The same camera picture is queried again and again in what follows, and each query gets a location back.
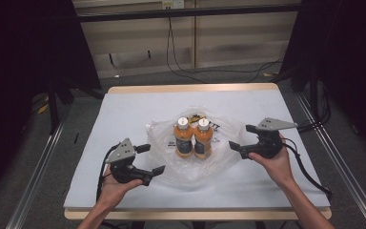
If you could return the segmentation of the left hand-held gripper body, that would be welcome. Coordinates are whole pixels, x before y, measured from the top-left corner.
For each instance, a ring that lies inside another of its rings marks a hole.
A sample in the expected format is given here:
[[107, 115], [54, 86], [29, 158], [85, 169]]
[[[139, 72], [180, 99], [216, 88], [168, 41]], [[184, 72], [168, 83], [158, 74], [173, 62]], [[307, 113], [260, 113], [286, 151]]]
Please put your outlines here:
[[112, 176], [119, 183], [128, 183], [134, 179], [140, 179], [144, 186], [148, 186], [153, 179], [153, 173], [138, 169], [133, 165], [136, 155], [134, 145], [127, 137], [115, 147], [112, 147], [105, 162], [110, 165]]

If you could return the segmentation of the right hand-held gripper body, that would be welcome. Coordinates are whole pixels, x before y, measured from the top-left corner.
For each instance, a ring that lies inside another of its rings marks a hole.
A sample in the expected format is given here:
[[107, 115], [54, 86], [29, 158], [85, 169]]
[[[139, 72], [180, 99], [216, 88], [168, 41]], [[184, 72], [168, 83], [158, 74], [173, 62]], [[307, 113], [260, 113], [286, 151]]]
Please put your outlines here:
[[297, 124], [265, 117], [259, 124], [254, 126], [258, 130], [256, 134], [258, 142], [254, 145], [240, 146], [240, 154], [243, 159], [248, 158], [249, 153], [257, 153], [264, 158], [273, 158], [283, 147], [279, 131], [296, 128]]

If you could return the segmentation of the clear plastic bag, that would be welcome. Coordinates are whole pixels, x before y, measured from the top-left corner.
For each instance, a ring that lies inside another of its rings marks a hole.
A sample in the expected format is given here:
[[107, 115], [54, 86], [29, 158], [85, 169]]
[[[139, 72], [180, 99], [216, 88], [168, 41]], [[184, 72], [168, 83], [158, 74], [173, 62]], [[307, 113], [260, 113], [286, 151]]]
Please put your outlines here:
[[[198, 120], [206, 118], [213, 130], [211, 154], [202, 159], [195, 155], [186, 158], [176, 153], [176, 140], [173, 129], [177, 120], [186, 117], [194, 129]], [[170, 184], [192, 185], [209, 177], [214, 177], [231, 168], [240, 156], [231, 148], [229, 141], [243, 143], [243, 124], [226, 115], [213, 114], [208, 110], [188, 109], [181, 114], [164, 121], [153, 121], [147, 126], [147, 139], [152, 145], [149, 152], [151, 165], [165, 165], [160, 179]]]

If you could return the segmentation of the orange drink bottle white cap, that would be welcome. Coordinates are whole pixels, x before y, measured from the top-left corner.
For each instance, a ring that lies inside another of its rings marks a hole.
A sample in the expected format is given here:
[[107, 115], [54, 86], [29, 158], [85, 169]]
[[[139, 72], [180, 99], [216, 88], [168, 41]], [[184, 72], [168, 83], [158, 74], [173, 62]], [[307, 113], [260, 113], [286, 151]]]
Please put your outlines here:
[[194, 154], [196, 157], [206, 159], [211, 155], [213, 136], [214, 131], [210, 127], [210, 121], [207, 118], [201, 118], [194, 128]]
[[173, 129], [175, 137], [176, 153], [180, 157], [189, 157], [193, 153], [193, 127], [187, 117], [179, 117]]

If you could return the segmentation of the person's right hand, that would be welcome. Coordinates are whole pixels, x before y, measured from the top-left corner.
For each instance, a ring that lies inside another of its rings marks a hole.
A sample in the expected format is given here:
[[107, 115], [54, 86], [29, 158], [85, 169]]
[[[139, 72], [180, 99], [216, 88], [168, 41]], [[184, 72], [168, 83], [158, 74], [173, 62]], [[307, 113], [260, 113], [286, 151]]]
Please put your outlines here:
[[289, 153], [285, 147], [282, 147], [273, 158], [264, 158], [257, 153], [249, 153], [248, 157], [260, 164], [280, 188], [289, 187], [295, 183]]

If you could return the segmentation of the person's left hand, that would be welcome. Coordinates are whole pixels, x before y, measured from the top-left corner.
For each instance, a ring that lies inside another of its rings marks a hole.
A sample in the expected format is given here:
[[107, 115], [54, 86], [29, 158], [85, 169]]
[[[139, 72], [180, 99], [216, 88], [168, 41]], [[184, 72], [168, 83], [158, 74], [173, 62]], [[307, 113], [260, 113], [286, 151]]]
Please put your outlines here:
[[107, 167], [101, 186], [101, 194], [97, 203], [105, 210], [111, 211], [130, 190], [141, 184], [142, 181], [140, 179], [134, 179], [128, 183], [119, 183], [112, 176], [110, 167]]

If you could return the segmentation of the white table cover sheet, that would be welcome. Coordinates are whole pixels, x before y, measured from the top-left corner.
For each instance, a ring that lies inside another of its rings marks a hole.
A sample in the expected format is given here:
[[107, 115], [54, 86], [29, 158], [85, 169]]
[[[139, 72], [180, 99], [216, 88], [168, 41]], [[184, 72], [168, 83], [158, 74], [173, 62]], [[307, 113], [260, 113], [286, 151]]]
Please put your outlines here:
[[[215, 130], [213, 153], [206, 160], [176, 155], [173, 127], [181, 116], [204, 114]], [[284, 121], [291, 115], [278, 90], [106, 94], [83, 155], [75, 170], [64, 206], [90, 209], [105, 154], [124, 138], [150, 143], [135, 166], [164, 167], [149, 186], [126, 194], [126, 210], [216, 210], [287, 208], [290, 203], [257, 163], [231, 150], [230, 142], [255, 144], [246, 131], [263, 118]]]

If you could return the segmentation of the black metal stand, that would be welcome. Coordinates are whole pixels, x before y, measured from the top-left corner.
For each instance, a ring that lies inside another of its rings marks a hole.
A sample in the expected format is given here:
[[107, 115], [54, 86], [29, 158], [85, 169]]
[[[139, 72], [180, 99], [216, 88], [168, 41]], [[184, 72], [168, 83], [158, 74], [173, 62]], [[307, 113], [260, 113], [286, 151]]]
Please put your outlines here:
[[56, 80], [50, 80], [48, 82], [47, 93], [51, 117], [50, 134], [53, 135], [60, 123], [57, 108], [57, 99], [60, 99], [64, 104], [72, 104], [72, 102], [74, 101], [74, 97], [71, 93], [71, 90], [64, 82]]
[[315, 121], [319, 120], [318, 106], [317, 106], [317, 76], [315, 73], [315, 65], [311, 65], [310, 75], [310, 105]]

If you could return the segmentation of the wooden table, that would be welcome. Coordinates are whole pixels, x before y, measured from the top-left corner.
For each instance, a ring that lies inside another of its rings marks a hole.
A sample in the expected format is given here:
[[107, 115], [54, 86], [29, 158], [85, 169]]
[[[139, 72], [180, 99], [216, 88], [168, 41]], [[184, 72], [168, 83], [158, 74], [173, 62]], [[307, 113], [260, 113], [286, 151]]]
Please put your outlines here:
[[[146, 127], [186, 109], [209, 110], [258, 124], [265, 117], [292, 119], [274, 83], [113, 87], [105, 95], [76, 167], [64, 208], [67, 219], [83, 219], [95, 203], [102, 160], [111, 146], [128, 137], [146, 142]], [[136, 188], [110, 212], [128, 220], [295, 219], [289, 201], [261, 166], [239, 159], [235, 165], [194, 185], [169, 184], [156, 177]]]

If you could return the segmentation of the black curtain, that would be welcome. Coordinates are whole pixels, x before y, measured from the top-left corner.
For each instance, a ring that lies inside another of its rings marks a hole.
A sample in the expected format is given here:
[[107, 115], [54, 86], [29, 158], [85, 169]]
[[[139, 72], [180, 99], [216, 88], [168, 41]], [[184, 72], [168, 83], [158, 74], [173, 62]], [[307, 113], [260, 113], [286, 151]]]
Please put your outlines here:
[[0, 0], [0, 179], [36, 95], [71, 103], [72, 89], [100, 88], [72, 0]]
[[280, 72], [294, 91], [322, 80], [366, 137], [366, 0], [301, 0]]

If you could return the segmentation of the black horizontal bar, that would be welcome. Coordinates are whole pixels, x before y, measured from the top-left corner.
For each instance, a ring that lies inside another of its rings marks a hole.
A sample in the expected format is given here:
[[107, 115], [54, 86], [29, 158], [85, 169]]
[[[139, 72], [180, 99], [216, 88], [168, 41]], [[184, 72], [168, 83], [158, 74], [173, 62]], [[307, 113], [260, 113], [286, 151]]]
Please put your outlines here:
[[79, 22], [104, 22], [123, 21], [139, 19], [158, 19], [192, 16], [214, 16], [248, 13], [276, 13], [292, 12], [300, 10], [300, 4], [261, 5], [246, 7], [224, 7], [224, 8], [198, 8], [183, 10], [144, 10], [118, 13], [87, 13], [78, 14], [76, 19]]

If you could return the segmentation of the metal floor rail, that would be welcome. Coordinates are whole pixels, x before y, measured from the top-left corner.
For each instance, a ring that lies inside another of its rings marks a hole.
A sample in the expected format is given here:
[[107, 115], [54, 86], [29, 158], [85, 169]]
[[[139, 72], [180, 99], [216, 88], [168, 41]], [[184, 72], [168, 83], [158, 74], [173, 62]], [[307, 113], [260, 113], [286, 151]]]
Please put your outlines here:
[[345, 186], [347, 187], [348, 191], [353, 197], [360, 212], [366, 219], [365, 191], [361, 188], [360, 184], [356, 180], [355, 176], [353, 175], [352, 171], [350, 170], [347, 163], [343, 159], [342, 155], [340, 154], [340, 151], [337, 149], [336, 145], [334, 144], [333, 140], [331, 139], [330, 135], [328, 134], [324, 126], [322, 124], [318, 124], [314, 128], [314, 131], [317, 134], [326, 152], [328, 153], [333, 164], [335, 165], [337, 171], [339, 172], [339, 175], [341, 176], [343, 182], [345, 183]]
[[44, 148], [42, 155], [40, 156], [36, 167], [32, 173], [31, 179], [25, 189], [22, 197], [18, 201], [14, 212], [12, 213], [10, 220], [6, 226], [6, 229], [22, 229], [25, 219], [31, 209], [31, 206], [36, 197], [37, 191], [41, 185], [43, 176], [50, 163], [51, 156], [57, 145], [57, 142], [63, 132], [64, 120], [60, 121], [53, 133], [50, 135], [47, 144]]

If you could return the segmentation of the white wall power outlet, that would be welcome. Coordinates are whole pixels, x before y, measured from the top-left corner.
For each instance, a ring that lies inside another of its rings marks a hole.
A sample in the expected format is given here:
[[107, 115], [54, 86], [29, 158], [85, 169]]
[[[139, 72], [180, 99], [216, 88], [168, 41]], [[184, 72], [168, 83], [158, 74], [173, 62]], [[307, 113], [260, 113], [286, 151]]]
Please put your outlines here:
[[181, 10], [185, 8], [184, 0], [162, 0], [163, 10]]

